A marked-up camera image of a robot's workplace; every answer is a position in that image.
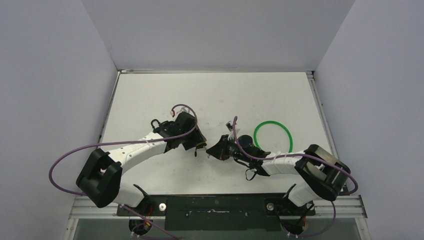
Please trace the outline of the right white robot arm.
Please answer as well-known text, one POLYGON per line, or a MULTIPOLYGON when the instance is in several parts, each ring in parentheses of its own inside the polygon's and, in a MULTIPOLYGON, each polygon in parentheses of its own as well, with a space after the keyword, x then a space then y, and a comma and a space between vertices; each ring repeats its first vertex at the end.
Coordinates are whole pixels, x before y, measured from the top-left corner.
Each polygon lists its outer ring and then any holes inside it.
POLYGON ((304 151, 280 157, 277 153, 255 146, 249 135, 242 135, 238 139, 222 135, 218 143, 208 148, 206 153, 221 161, 232 158, 253 171, 255 176, 301 176, 302 181, 294 183, 282 201, 284 211, 290 215, 296 214, 313 200, 335 201, 351 173, 347 165, 317 144, 311 144, 304 151))

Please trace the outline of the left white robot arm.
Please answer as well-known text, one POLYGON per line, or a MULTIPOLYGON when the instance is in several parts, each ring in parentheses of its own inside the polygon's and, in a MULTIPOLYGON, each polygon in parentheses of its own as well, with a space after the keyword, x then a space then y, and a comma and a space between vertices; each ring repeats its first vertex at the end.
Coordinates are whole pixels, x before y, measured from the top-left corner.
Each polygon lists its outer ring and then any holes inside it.
POLYGON ((180 112, 173 120, 153 119, 151 123, 157 125, 152 126, 152 132, 140 143, 121 145, 110 151, 98 148, 89 155, 76 185, 98 208, 117 203, 129 206, 136 215, 144 215, 149 210, 148 194, 136 184, 123 182, 125 172, 179 146, 186 151, 206 146, 207 139, 190 113, 180 112))

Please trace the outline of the yellow black padlock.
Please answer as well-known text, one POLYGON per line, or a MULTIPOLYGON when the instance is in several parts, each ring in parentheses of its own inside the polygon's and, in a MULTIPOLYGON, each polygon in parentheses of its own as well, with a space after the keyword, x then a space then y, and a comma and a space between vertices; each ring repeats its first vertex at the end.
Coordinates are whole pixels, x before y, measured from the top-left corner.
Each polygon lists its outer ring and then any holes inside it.
POLYGON ((195 146, 196 149, 202 149, 207 146, 206 142, 201 142, 195 146))

